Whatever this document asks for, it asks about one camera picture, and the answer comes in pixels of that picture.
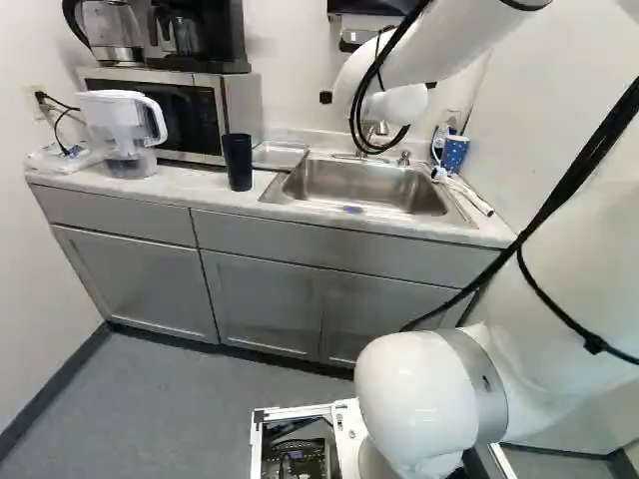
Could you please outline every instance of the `microwave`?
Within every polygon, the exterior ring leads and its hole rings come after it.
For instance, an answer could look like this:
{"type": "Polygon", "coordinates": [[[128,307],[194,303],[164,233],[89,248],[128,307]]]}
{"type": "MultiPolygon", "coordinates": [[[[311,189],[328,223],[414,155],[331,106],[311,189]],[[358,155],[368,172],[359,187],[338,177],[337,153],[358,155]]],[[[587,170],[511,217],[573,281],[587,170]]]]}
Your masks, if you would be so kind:
{"type": "Polygon", "coordinates": [[[254,147],[263,140],[259,74],[80,68],[78,75],[87,90],[133,90],[158,102],[169,132],[155,149],[159,159],[223,167],[223,134],[248,133],[254,147]]]}

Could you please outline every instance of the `faucet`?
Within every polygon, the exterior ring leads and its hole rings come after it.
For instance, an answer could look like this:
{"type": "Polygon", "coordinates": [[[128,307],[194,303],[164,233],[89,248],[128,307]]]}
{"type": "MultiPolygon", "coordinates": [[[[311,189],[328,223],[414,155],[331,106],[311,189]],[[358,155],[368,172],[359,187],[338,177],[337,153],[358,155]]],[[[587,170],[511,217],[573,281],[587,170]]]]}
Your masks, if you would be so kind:
{"type": "MultiPolygon", "coordinates": [[[[364,130],[366,131],[366,141],[370,142],[370,139],[373,135],[379,135],[381,137],[385,137],[388,135],[388,123],[384,120],[380,120],[378,122],[363,122],[364,130]]],[[[368,153],[357,149],[355,156],[358,160],[365,160],[368,158],[368,153]]]]}
{"type": "Polygon", "coordinates": [[[410,151],[404,150],[401,152],[401,157],[397,160],[397,165],[399,167],[409,167],[410,166],[410,151]]]}

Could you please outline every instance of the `circuit board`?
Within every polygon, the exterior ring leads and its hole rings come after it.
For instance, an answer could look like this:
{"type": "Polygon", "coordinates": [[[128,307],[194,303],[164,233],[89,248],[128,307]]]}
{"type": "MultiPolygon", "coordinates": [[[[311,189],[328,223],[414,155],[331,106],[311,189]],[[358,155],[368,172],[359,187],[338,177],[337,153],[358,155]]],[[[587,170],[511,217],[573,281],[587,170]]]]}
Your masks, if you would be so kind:
{"type": "Polygon", "coordinates": [[[293,439],[265,449],[262,456],[263,479],[328,479],[325,441],[293,439]]]}

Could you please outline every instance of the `white wall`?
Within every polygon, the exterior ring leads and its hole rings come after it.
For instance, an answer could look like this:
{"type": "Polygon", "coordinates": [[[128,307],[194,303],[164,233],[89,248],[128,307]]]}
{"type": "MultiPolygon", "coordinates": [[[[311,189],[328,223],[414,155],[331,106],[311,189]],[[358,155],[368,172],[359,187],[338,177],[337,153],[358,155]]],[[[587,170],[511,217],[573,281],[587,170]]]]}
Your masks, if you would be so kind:
{"type": "MultiPolygon", "coordinates": [[[[320,104],[347,54],[337,48],[339,22],[330,22],[325,0],[244,0],[247,51],[263,76],[270,127],[347,132],[346,117],[320,104]]],[[[483,74],[479,61],[431,91],[424,120],[410,136],[430,138],[446,109],[467,113],[483,74]]]]}
{"type": "MultiPolygon", "coordinates": [[[[612,0],[557,0],[493,52],[466,134],[462,175],[520,231],[639,75],[639,25],[612,0]]],[[[639,119],[597,181],[639,180],[639,119]]],[[[608,453],[639,436],[639,382],[595,398],[527,441],[608,453]]]]}
{"type": "Polygon", "coordinates": [[[0,431],[102,318],[51,237],[22,174],[25,153],[51,141],[21,87],[44,84],[72,102],[69,69],[90,61],[67,32],[59,1],[4,5],[0,20],[0,431]]]}

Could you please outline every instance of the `cabinet door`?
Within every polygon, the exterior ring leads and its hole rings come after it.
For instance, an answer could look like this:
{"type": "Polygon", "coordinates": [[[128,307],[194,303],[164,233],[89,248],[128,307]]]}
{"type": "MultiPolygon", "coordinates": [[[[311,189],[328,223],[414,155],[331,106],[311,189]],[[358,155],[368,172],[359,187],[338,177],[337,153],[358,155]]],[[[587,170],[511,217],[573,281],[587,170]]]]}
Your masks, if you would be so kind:
{"type": "MultiPolygon", "coordinates": [[[[359,353],[376,337],[398,332],[416,317],[452,298],[456,289],[361,274],[323,271],[325,293],[321,359],[353,366],[359,353]]],[[[460,316],[459,309],[451,314],[460,316]]],[[[436,329],[443,316],[421,325],[436,329]]],[[[447,317],[446,325],[456,320],[447,317]]]]}
{"type": "Polygon", "coordinates": [[[321,291],[316,269],[202,252],[223,343],[316,359],[321,291]]]}
{"type": "Polygon", "coordinates": [[[218,342],[194,249],[52,227],[98,307],[111,320],[218,342]]]}

